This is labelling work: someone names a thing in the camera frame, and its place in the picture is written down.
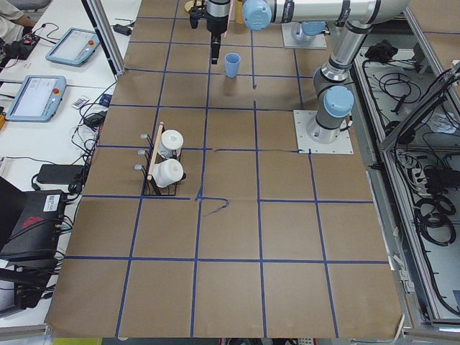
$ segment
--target white mug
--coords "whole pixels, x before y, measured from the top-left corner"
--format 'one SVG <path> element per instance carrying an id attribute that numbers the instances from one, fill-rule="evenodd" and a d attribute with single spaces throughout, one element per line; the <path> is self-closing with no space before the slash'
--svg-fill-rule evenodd
<path id="1" fill-rule="evenodd" d="M 168 129 L 161 134 L 158 154 L 164 158 L 174 158 L 173 151 L 175 151 L 175 157 L 179 157 L 182 145 L 184 145 L 182 134 L 174 129 Z"/>
<path id="2" fill-rule="evenodd" d="M 153 167 L 153 178 L 158 187 L 164 188 L 182 180 L 184 169 L 177 160 L 166 160 Z"/>

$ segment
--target barcode label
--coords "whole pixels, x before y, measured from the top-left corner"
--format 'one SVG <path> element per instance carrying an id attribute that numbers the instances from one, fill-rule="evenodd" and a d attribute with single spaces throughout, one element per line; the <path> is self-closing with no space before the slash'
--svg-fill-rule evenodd
<path id="1" fill-rule="evenodd" d="M 60 196 L 58 194 L 49 195 L 46 197 L 45 207 L 43 212 L 54 212 L 58 209 Z"/>

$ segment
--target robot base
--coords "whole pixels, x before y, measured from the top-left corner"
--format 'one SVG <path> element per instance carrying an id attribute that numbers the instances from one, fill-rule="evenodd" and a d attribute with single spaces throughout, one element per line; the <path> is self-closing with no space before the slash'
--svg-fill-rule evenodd
<path id="1" fill-rule="evenodd" d="M 305 42 L 300 44 L 294 40 L 292 30 L 294 25 L 297 23 L 284 23 L 281 24 L 282 27 L 282 39 L 285 43 L 286 48 L 298 48 L 298 49 L 312 49 L 312 50 L 326 50 L 328 45 L 326 44 L 326 38 L 324 34 L 317 34 L 316 36 L 311 37 Z"/>
<path id="2" fill-rule="evenodd" d="M 353 147 L 348 131 L 339 132 L 337 139 L 330 144 L 321 144 L 310 138 L 307 133 L 307 125 L 316 116 L 316 113 L 317 111 L 294 110 L 298 149 L 304 153 L 311 151 L 311 153 L 352 155 Z"/>

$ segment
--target sleeve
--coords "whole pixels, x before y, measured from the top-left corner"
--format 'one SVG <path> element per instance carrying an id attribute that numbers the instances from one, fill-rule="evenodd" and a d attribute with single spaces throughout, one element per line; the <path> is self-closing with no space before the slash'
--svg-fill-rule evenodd
<path id="1" fill-rule="evenodd" d="M 7 0 L 0 0 L 0 16 L 8 20 L 19 19 L 24 15 L 15 6 L 11 5 Z"/>

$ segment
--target light blue cap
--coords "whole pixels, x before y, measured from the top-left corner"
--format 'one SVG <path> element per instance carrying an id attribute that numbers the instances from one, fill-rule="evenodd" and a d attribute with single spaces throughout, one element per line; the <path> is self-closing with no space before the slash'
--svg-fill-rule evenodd
<path id="1" fill-rule="evenodd" d="M 307 36 L 316 36 L 323 32 L 326 22 L 303 22 L 302 31 Z"/>
<path id="2" fill-rule="evenodd" d="M 353 93 L 345 86 L 333 86 L 324 96 L 324 109 L 337 119 L 347 116 L 353 104 Z"/>
<path id="3" fill-rule="evenodd" d="M 264 0 L 247 0 L 243 6 L 243 16 L 250 30 L 260 31 L 272 21 L 272 10 Z"/>

